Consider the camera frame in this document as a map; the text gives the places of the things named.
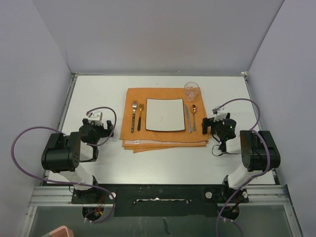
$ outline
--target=dinner fork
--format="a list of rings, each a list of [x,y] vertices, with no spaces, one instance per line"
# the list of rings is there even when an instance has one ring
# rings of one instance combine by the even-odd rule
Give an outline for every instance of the dinner fork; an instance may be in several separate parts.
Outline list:
[[[136,116],[136,109],[137,109],[137,100],[133,101],[133,119],[132,119],[132,133],[134,132],[134,125],[135,125],[135,116]]]

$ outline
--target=cable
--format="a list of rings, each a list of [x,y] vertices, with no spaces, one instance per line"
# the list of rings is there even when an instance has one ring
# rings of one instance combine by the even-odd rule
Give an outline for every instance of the cable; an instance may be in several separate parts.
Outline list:
[[[217,220],[216,220],[216,236],[218,237],[218,226],[219,226],[219,219],[222,217],[222,213],[223,213],[223,210],[225,209],[225,207],[228,205],[228,203],[233,199],[233,197],[246,185],[248,185],[254,178],[257,178],[257,177],[260,177],[264,174],[266,174],[269,169],[270,169],[270,163],[271,163],[271,158],[270,158],[270,153],[269,153],[269,149],[268,149],[268,146],[265,142],[265,140],[263,139],[263,137],[255,130],[251,130],[252,132],[254,132],[258,137],[259,139],[261,140],[264,148],[265,148],[265,151],[266,151],[266,154],[267,154],[267,167],[266,169],[260,173],[260,174],[256,174],[256,175],[253,175],[251,176],[245,183],[243,183],[242,185],[240,185],[240,187],[238,189],[235,190],[235,192],[229,197],[229,199],[226,201],[226,203],[223,205],[222,209],[220,210],[220,212],[218,213],[218,216],[217,216]]]
[[[232,221],[232,223],[237,226],[237,228],[239,229],[239,231],[241,232],[241,236],[245,236],[244,233],[243,233],[243,230],[241,228],[241,226],[236,222],[236,221]]]
[[[245,201],[245,198],[243,196],[242,196],[242,201],[237,199],[236,204],[232,207],[232,210],[235,210],[238,207],[238,205],[241,204],[244,201]]]
[[[23,169],[23,168],[19,165],[19,163],[17,162],[17,160],[16,160],[16,158],[15,158],[15,154],[14,154],[14,147],[15,147],[15,144],[16,144],[17,140],[18,140],[24,133],[26,133],[26,132],[28,132],[28,131],[30,131],[30,130],[39,129],[39,128],[41,128],[41,129],[48,129],[48,130],[51,130],[51,131],[60,133],[60,131],[58,131],[58,130],[55,129],[55,128],[45,127],[45,126],[30,127],[30,128],[27,128],[27,129],[23,130],[22,132],[20,132],[20,133],[14,138],[14,140],[13,140],[13,142],[12,142],[12,145],[11,145],[11,157],[12,157],[12,160],[13,160],[13,163],[15,164],[15,166],[16,166],[21,172],[23,172],[24,174],[26,174],[26,175],[28,175],[28,176],[30,176],[30,177],[32,177],[32,178],[35,178],[35,179],[39,179],[39,180],[46,181],[46,182],[52,182],[52,183],[55,183],[55,184],[81,185],[81,186],[85,186],[85,187],[91,187],[91,188],[100,189],[100,190],[102,190],[102,191],[108,193],[108,194],[113,198],[113,200],[114,200],[114,203],[113,203],[113,206],[112,206],[112,209],[111,209],[110,213],[109,213],[106,217],[104,217],[104,218],[102,218],[102,219],[100,218],[100,219],[98,219],[98,220],[96,220],[96,221],[90,221],[90,222],[91,222],[91,223],[100,223],[100,222],[103,222],[103,221],[107,220],[107,219],[111,216],[111,214],[113,213],[114,208],[115,208],[115,197],[113,196],[113,194],[112,194],[109,190],[107,190],[107,189],[105,189],[105,188],[102,188],[102,187],[99,187],[99,186],[91,185],[91,184],[82,184],[82,183],[81,183],[81,184],[78,184],[78,183],[76,183],[76,182],[56,181],[56,180],[51,180],[51,179],[42,178],[42,177],[40,177],[40,176],[33,175],[33,174],[27,172],[25,169]]]
[[[214,147],[216,147],[216,146],[219,147],[219,145],[214,145],[214,146],[212,147],[212,155],[215,156],[215,157],[220,157],[220,156],[223,155],[223,153],[221,153],[220,155],[215,155],[215,154],[213,153],[213,152],[214,152]]]
[[[211,129],[211,135],[212,135],[212,138],[214,138],[215,141],[217,141],[218,143],[220,143],[220,141],[219,141],[216,137],[214,137],[214,135],[217,135],[217,134],[212,133],[212,129]]]
[[[92,110],[87,111],[86,115],[88,116],[88,114],[89,114],[90,112],[92,112],[92,111],[94,111],[94,110],[99,110],[99,109],[111,110],[111,111],[113,112],[113,114],[114,114],[115,119],[114,119],[114,125],[113,125],[112,132],[111,132],[110,135],[105,139],[104,142],[101,142],[100,144],[90,144],[90,143],[87,143],[87,145],[93,146],[93,147],[99,147],[99,146],[102,146],[104,143],[106,143],[106,142],[111,138],[111,136],[113,135],[115,126],[116,126],[116,124],[117,124],[117,115],[116,115],[115,111],[114,111],[112,108],[110,108],[110,107],[104,107],[104,106],[97,107],[97,108],[94,108],[94,109],[92,109]]]
[[[98,204],[98,205],[95,207],[95,209],[94,209],[94,213],[95,213],[95,214],[97,213],[98,208],[99,208],[99,210],[100,210],[100,206],[102,206],[103,202],[104,202],[104,195],[102,194],[99,204]]]
[[[95,214],[95,211],[90,211],[88,212],[85,216],[84,216],[84,220],[87,220],[88,219],[88,215],[94,213]]]
[[[227,105],[228,103],[230,102],[233,102],[233,101],[237,101],[237,100],[245,100],[245,101],[249,101],[251,102],[252,104],[254,104],[256,107],[257,107],[257,110],[258,110],[258,117],[257,117],[257,121],[255,123],[255,125],[253,125],[249,130],[253,130],[259,123],[259,120],[260,120],[260,116],[261,116],[261,112],[260,112],[260,109],[259,109],[259,105],[254,102],[253,100],[250,100],[250,99],[246,99],[246,98],[237,98],[237,99],[233,99],[233,100],[230,100],[230,101],[227,101],[226,103],[222,104],[221,106],[219,107],[216,107],[213,112],[216,113],[221,107]]]

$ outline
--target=fork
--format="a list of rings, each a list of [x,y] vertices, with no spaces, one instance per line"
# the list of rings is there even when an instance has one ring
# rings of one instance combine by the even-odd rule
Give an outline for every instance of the fork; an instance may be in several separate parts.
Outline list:
[[[132,119],[132,133],[134,132],[134,125],[135,125],[135,115],[136,115],[136,109],[137,109],[137,100],[133,101],[133,119]]]
[[[139,119],[138,119],[137,131],[140,131],[140,124],[142,121],[142,110],[144,109],[144,104],[139,104],[139,109],[140,109],[140,115],[139,115]]]

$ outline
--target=stacked orange cloth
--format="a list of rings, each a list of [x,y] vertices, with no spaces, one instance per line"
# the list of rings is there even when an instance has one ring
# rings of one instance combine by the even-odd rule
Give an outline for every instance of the stacked orange cloth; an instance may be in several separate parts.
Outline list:
[[[188,132],[188,121],[185,114],[184,131],[177,132],[157,132],[146,130],[146,102],[147,99],[183,99],[184,104],[190,108],[192,104],[197,107],[195,132]],[[144,104],[142,111],[141,130],[137,131],[137,122],[140,110],[137,108],[135,117],[134,133],[131,132],[131,123],[133,115],[133,101],[137,100],[138,105]],[[196,147],[205,146],[209,135],[202,134],[202,119],[206,117],[206,111],[203,104],[201,92],[199,92],[193,102],[185,99],[184,88],[130,88],[126,93],[125,109],[122,122],[120,139],[123,140],[123,147],[127,150],[133,150],[134,153],[161,150],[174,147]],[[190,113],[190,121],[193,122],[193,114]]]

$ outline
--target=white table surface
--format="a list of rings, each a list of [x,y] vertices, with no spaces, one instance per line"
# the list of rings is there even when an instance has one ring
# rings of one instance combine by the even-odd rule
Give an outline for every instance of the white table surface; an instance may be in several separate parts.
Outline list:
[[[62,131],[67,134],[78,131],[86,111],[95,107],[111,107],[118,117],[114,138],[99,147],[98,160],[81,163],[86,171],[94,175],[99,183],[107,184],[221,184],[224,177],[241,164],[241,155],[213,156],[211,149],[217,144],[214,139],[210,139],[206,147],[171,148],[136,154],[132,150],[124,150],[119,139],[128,88],[183,87],[188,81],[194,81],[201,87],[208,118],[213,117],[215,106],[234,98],[249,99],[243,77],[78,76]],[[251,128],[256,121],[250,102],[232,102],[225,106],[225,110],[237,122],[236,134]],[[114,123],[111,111],[102,112],[104,123],[109,119]],[[53,172],[49,178],[66,181]],[[275,181],[272,173],[268,172],[253,180],[252,184],[275,184]]]

